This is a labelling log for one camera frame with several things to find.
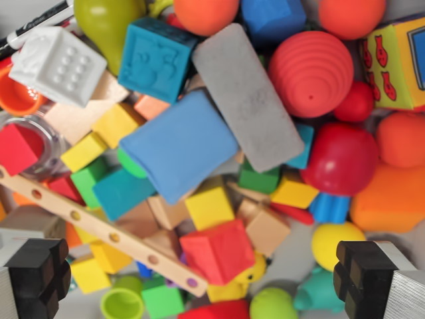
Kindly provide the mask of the black padded gripper right finger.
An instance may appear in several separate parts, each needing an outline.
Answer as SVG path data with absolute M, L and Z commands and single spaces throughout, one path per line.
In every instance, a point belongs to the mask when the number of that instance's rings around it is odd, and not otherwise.
M 389 241 L 341 241 L 333 284 L 349 318 L 423 318 L 424 271 Z

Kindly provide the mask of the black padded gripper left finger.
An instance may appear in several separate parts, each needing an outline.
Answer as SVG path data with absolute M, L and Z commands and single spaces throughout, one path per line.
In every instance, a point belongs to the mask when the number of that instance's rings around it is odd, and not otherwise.
M 1 247 L 1 317 L 54 318 L 70 288 L 65 239 L 17 238 Z

